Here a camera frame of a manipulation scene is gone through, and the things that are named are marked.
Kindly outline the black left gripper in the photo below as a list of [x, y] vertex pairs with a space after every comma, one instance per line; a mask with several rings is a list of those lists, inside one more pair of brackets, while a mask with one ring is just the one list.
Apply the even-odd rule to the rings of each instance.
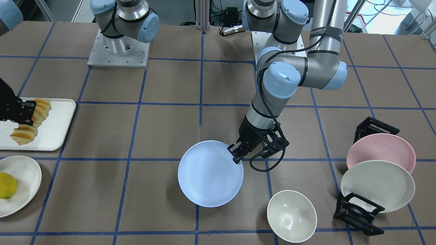
[[281, 135], [276, 135], [275, 132], [282, 134], [280, 123], [275, 124], [269, 129], [260, 129], [253, 126], [245, 116], [239, 128], [238, 143], [231, 144], [227, 150], [233, 156], [233, 162], [239, 164], [240, 161], [249, 153], [252, 152], [262, 142], [266, 143], [266, 152], [261, 152], [261, 157], [268, 158], [277, 152], [288, 147], [288, 140]]

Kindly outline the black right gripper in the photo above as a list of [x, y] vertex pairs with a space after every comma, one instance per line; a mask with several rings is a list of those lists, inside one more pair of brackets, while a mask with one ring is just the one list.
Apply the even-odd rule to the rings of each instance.
[[37, 102], [33, 100], [23, 101], [15, 95], [12, 88], [3, 80], [0, 80], [0, 119], [1, 121], [19, 121], [19, 124], [32, 126], [34, 111]]

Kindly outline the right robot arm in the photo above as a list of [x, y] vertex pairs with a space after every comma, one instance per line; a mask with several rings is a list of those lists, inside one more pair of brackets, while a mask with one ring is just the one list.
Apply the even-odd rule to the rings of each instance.
[[[159, 16], [150, 11], [146, 0], [92, 0], [90, 8], [107, 40], [129, 37], [150, 43], [157, 34]], [[49, 102], [42, 99], [23, 101], [4, 80], [1, 80], [0, 92], [1, 121], [35, 126], [48, 117]]]

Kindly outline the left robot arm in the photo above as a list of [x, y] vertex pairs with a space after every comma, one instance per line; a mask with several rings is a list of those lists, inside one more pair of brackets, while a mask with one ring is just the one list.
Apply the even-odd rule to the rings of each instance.
[[239, 138], [228, 147], [239, 163], [258, 145], [255, 157], [268, 158], [285, 152], [288, 140], [277, 121], [299, 86], [336, 90], [347, 77], [347, 65], [339, 60], [347, 1], [316, 0], [309, 46], [297, 49], [309, 10], [300, 0], [246, 0], [243, 28], [271, 33], [256, 60], [258, 91], [239, 128]]

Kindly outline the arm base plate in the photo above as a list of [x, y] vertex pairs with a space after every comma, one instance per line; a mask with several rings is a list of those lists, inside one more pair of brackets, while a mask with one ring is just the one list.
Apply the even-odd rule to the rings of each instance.
[[150, 44], [124, 36], [110, 39], [97, 32], [87, 64], [92, 67], [146, 68]]
[[257, 63], [259, 59], [260, 52], [266, 47], [277, 47], [282, 51], [285, 50], [300, 50], [304, 48], [302, 37], [299, 36], [296, 43], [291, 45], [279, 43], [271, 33], [267, 32], [252, 32], [252, 44], [253, 53], [255, 56], [255, 62]]

